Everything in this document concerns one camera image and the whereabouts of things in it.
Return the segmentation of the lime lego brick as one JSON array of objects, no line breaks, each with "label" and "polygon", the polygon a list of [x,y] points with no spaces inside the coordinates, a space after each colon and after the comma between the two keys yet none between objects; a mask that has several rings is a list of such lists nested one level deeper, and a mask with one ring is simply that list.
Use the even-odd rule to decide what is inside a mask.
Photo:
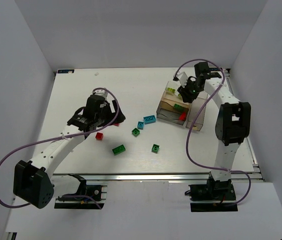
[{"label": "lime lego brick", "polygon": [[168,87],[168,88],[167,88],[167,91],[169,91],[169,92],[171,92],[171,93],[174,93],[174,92],[175,92],[175,89]]}]

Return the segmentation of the small red lego brick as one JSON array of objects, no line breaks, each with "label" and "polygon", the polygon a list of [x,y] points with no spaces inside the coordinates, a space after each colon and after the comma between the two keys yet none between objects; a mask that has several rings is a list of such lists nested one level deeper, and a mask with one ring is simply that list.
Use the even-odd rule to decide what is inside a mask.
[{"label": "small red lego brick", "polygon": [[95,138],[96,138],[98,141],[103,140],[103,137],[104,137],[104,134],[101,133],[101,132],[97,132],[96,135],[95,135]]}]

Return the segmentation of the red curved lego piece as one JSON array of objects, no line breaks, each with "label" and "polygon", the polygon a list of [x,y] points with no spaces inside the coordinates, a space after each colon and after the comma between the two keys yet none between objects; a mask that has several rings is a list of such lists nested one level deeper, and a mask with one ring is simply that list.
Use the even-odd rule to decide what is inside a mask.
[{"label": "red curved lego piece", "polygon": [[180,121],[185,121],[187,118],[187,114],[185,112],[183,112],[180,116],[179,116],[179,120]]}]

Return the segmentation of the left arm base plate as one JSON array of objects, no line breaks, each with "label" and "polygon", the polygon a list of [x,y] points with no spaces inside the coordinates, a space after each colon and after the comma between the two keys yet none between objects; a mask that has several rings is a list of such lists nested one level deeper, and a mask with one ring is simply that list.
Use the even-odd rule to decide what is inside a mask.
[{"label": "left arm base plate", "polygon": [[87,181],[86,187],[80,193],[73,193],[76,197],[56,198],[55,209],[61,210],[101,210],[107,198],[107,183],[104,181]]}]

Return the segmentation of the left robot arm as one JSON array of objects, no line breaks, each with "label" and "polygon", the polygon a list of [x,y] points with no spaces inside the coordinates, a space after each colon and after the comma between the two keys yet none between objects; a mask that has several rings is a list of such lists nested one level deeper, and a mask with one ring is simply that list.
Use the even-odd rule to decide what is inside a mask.
[{"label": "left robot arm", "polygon": [[62,161],[97,129],[125,121],[117,99],[107,101],[105,94],[93,93],[86,105],[75,111],[60,136],[50,140],[41,153],[14,168],[13,193],[42,209],[52,198],[86,198],[86,180],[77,174],[54,176]]}]

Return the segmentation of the green long lego brick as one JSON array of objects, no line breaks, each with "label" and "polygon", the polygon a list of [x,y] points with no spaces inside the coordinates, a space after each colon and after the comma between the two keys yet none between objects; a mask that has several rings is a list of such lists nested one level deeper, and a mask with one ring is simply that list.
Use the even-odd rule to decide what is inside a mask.
[{"label": "green long lego brick", "polygon": [[113,154],[115,156],[119,155],[119,154],[121,154],[121,153],[123,153],[125,151],[126,151],[126,148],[125,148],[125,146],[123,144],[112,149],[112,152],[113,152]]}]

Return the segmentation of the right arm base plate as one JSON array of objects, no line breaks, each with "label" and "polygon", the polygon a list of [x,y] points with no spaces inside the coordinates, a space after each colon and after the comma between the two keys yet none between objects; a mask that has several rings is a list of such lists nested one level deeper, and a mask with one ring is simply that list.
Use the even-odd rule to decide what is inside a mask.
[{"label": "right arm base plate", "polygon": [[184,192],[190,198],[190,208],[193,213],[237,212],[236,194],[231,185],[227,192],[221,191],[212,195],[206,184],[192,184]]}]

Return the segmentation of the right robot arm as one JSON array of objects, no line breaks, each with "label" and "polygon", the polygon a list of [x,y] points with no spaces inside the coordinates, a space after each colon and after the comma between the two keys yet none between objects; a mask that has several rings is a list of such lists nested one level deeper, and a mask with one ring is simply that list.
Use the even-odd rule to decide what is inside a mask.
[{"label": "right robot arm", "polygon": [[233,162],[241,143],[250,133],[251,105],[236,98],[225,85],[224,71],[217,67],[210,68],[211,62],[197,59],[194,65],[194,77],[187,76],[179,69],[173,80],[180,83],[178,93],[183,102],[192,103],[201,92],[209,95],[219,109],[215,124],[215,134],[219,141],[215,164],[208,169],[216,182],[227,182],[231,179]]}]

